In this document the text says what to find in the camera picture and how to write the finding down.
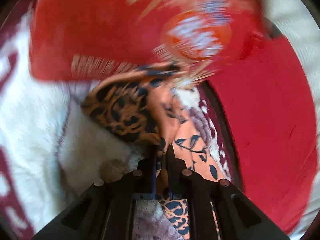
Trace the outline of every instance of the metal bolt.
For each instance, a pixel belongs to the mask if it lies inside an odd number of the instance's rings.
[[[141,170],[135,170],[135,171],[133,171],[132,175],[135,176],[135,177],[139,177],[139,176],[142,175],[142,171]]]
[[[227,179],[220,179],[220,180],[219,180],[219,183],[220,183],[220,185],[223,186],[223,187],[227,187],[227,186],[230,185],[230,181],[227,180]]]
[[[97,179],[94,183],[93,183],[96,187],[100,187],[104,184],[103,179]]]
[[[188,169],[184,169],[184,170],[182,171],[182,174],[183,174],[184,176],[190,176],[190,175],[192,174],[192,171],[191,171],[191,170],[188,170]]]

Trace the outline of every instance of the red package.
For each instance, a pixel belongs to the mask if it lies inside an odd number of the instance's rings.
[[[177,60],[204,78],[205,67],[246,58],[262,41],[260,0],[39,0],[31,73],[42,80],[104,79]]]

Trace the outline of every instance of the red bag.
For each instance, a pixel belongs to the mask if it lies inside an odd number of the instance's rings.
[[[260,18],[259,0],[39,0],[31,72],[67,81],[159,61],[219,67],[263,41]],[[197,70],[197,78],[209,74]]]

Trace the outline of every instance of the orange patterned cloth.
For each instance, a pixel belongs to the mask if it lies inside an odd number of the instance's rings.
[[[206,144],[173,92],[176,81],[188,73],[183,64],[159,63],[139,67],[134,71],[114,75],[101,82],[82,103],[83,112],[119,138],[136,143],[157,145],[156,191],[162,195],[168,186],[163,155],[172,144],[176,158],[186,162],[188,169],[198,172],[204,179],[218,181],[224,178]],[[183,212],[188,225],[185,200],[174,200]],[[175,210],[164,213],[170,220]],[[188,230],[183,235],[189,238]]]

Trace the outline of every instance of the screw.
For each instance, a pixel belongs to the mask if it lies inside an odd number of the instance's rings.
[[[103,179],[97,179],[94,183],[93,183],[96,187],[100,187],[104,184]]]
[[[219,183],[220,183],[220,185],[223,186],[223,187],[227,187],[227,186],[230,185],[230,181],[227,180],[227,179],[220,179],[220,180],[219,180]]]
[[[133,176],[135,177],[140,177],[142,175],[142,171],[141,170],[135,170],[132,173]]]
[[[192,171],[191,171],[191,170],[188,170],[188,169],[184,169],[184,170],[182,171],[182,174],[183,174],[184,176],[190,176],[190,175],[192,174]]]

